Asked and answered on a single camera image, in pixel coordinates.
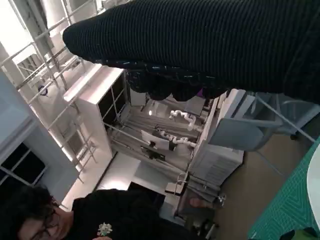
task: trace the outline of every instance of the white chair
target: white chair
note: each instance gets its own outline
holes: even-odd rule
[[[267,120],[221,118],[208,143],[236,150],[257,152],[264,162],[279,175],[283,175],[258,151],[283,125],[282,120],[277,115],[271,115],[273,119]]]

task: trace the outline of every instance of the dark curly hair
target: dark curly hair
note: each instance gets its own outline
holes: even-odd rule
[[[0,239],[17,240],[17,233],[26,219],[43,220],[53,203],[43,187],[22,187],[0,210]]]

